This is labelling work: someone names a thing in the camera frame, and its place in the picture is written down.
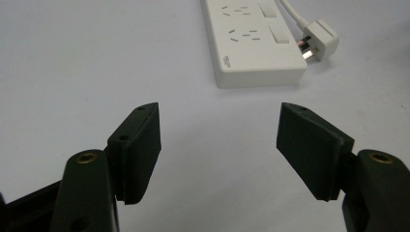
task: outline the extension cord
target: extension cord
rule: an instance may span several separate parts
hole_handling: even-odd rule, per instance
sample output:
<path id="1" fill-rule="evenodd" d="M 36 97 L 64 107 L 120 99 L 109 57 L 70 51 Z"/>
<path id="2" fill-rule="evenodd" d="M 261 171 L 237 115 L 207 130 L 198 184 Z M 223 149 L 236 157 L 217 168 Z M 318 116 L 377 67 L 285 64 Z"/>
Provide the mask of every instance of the extension cord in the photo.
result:
<path id="1" fill-rule="evenodd" d="M 308 64 L 274 0 L 201 0 L 220 88 L 298 84 Z"/>

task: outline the white power strip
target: white power strip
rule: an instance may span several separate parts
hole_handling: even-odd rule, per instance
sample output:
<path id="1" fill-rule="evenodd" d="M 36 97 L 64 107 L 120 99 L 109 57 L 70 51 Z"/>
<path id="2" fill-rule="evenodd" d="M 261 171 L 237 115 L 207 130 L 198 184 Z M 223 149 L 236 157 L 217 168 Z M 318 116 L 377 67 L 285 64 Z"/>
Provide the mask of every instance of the white power strip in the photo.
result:
<path id="1" fill-rule="evenodd" d="M 220 88 L 299 83 L 307 63 L 274 0 L 201 0 Z"/>

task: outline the white surface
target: white surface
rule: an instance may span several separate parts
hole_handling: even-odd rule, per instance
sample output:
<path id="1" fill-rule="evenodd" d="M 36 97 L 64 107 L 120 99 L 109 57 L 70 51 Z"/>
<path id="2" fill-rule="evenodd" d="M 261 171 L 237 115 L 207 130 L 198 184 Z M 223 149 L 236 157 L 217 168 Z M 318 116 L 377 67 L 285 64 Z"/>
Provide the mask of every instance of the white surface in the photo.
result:
<path id="1" fill-rule="evenodd" d="M 218 87 L 299 83 L 307 63 L 274 1 L 201 2 Z"/>
<path id="2" fill-rule="evenodd" d="M 355 153 L 409 166 L 410 1 L 292 4 L 337 30 L 335 55 L 298 86 L 221 90 L 199 1 L 0 1 L 6 201 L 59 180 L 70 156 L 159 102 L 161 155 L 142 202 L 119 204 L 122 231 L 345 231 L 343 193 L 316 201 L 275 148 L 279 107 L 306 106 Z"/>

